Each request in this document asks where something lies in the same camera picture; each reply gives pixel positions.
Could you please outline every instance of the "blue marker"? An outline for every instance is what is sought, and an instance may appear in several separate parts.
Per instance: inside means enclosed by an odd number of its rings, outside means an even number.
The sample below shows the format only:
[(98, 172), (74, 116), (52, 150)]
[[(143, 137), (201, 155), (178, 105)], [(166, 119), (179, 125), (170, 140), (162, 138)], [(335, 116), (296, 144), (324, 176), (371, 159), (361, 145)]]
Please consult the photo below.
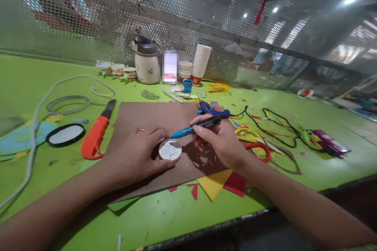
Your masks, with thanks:
[[(210, 117), (210, 118), (208, 118), (204, 121), (201, 121), (201, 122), (197, 123), (196, 125), (202, 126), (202, 127), (205, 127), (205, 128), (209, 128), (209, 127), (214, 126), (215, 124), (218, 124), (219, 122), (221, 122), (221, 117), (220, 117), (220, 115), (217, 115), (217, 116), (212, 116), (212, 117)], [(170, 138), (171, 139), (177, 139), (177, 138), (184, 137), (186, 135), (190, 135), (192, 133), (194, 133), (194, 129), (192, 128), (192, 125), (191, 125), (191, 126), (185, 128), (183, 130), (177, 131)]]

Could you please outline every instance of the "purple device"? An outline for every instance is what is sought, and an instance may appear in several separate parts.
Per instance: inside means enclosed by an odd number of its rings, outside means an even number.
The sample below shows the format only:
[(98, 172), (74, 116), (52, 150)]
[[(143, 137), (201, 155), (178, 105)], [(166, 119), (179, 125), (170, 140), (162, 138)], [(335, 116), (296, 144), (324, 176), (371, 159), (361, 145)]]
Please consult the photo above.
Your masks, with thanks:
[(324, 153), (342, 158), (341, 155), (351, 152), (347, 147), (343, 146), (340, 142), (336, 141), (320, 129), (313, 130), (312, 133), (321, 139), (321, 141), (318, 141), (317, 143), (323, 148)]

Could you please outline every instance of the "white thermos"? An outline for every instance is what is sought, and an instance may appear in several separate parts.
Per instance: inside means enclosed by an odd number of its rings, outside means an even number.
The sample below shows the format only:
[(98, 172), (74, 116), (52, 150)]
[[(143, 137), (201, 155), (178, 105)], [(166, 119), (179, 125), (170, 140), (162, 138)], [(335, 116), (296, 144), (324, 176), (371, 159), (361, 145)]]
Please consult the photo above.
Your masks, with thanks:
[(156, 42), (141, 35), (134, 35), (132, 48), (135, 51), (137, 79), (145, 84), (159, 81), (159, 68)]

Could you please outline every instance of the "gray cable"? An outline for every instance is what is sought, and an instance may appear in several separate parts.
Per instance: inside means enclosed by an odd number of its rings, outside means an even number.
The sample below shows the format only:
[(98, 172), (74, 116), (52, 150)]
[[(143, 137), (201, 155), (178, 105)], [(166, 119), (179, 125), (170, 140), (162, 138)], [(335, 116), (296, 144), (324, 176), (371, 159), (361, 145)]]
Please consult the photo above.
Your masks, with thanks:
[[(77, 109), (74, 109), (74, 110), (70, 110), (70, 111), (65, 111), (65, 112), (54, 112), (51, 110), (51, 108), (55, 105), (55, 104), (58, 104), (59, 102), (62, 102), (64, 100), (68, 100), (68, 99), (84, 99), (86, 100), (86, 104), (80, 108), (77, 108)], [(64, 97), (61, 97), (61, 98), (58, 98), (52, 102), (50, 102), (49, 104), (47, 104), (46, 106), (46, 109), (47, 109), (47, 112), (50, 114), (50, 115), (69, 115), (69, 114), (74, 114), (74, 113), (77, 113), (77, 112), (80, 112), (82, 110), (84, 110), (85, 108), (87, 108), (88, 106), (90, 105), (90, 101), (89, 101), (89, 98), (88, 97), (85, 97), (85, 96), (81, 96), (81, 95), (71, 95), (71, 96), (64, 96)]]

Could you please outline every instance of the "white cable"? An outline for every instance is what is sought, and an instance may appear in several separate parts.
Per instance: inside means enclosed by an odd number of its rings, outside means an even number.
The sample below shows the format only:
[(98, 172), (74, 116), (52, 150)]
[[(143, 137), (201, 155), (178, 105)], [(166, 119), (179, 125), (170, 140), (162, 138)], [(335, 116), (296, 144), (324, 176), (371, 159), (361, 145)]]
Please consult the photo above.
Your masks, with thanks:
[(27, 159), (26, 174), (25, 174), (24, 181), (16, 189), (16, 191), (12, 193), (11, 196), (9, 196), (4, 202), (2, 202), (0, 204), (0, 209), (3, 208), (6, 204), (8, 204), (13, 198), (15, 198), (18, 195), (18, 193), (20, 193), (25, 188), (25, 186), (27, 185), (27, 183), (29, 182), (29, 180), (31, 178), (31, 172), (33, 170), (34, 154), (35, 154), (35, 150), (37, 149), (37, 143), (35, 142), (35, 129), (36, 129), (37, 124), (38, 124), (37, 120), (38, 120), (38, 114), (39, 114), (40, 107), (45, 102), (47, 97), (51, 94), (51, 92), (55, 89), (55, 87), (57, 87), (59, 84), (61, 84), (63, 82), (66, 82), (66, 81), (69, 81), (69, 80), (72, 80), (72, 79), (75, 79), (75, 78), (80, 78), (80, 77), (94, 78), (96, 81), (98, 81), (99, 83), (101, 83), (102, 85), (104, 85), (105, 87), (107, 87), (108, 89), (110, 89), (114, 93), (112, 95), (101, 95), (101, 94), (98, 94), (97, 92), (95, 92), (94, 87), (92, 86), (92, 92), (94, 94), (99, 95), (99, 96), (113, 96), (113, 95), (115, 95), (114, 90), (112, 90), (110, 87), (108, 87), (103, 82), (99, 81), (97, 78), (90, 76), (90, 75), (74, 76), (72, 78), (67, 78), (65, 80), (61, 80), (61, 81), (55, 83), (55, 85), (46, 93), (46, 95), (38, 103), (37, 108), (35, 109), (35, 112), (34, 112), (33, 123), (31, 125), (31, 150), (30, 150), (30, 153), (29, 153), (29, 157)]

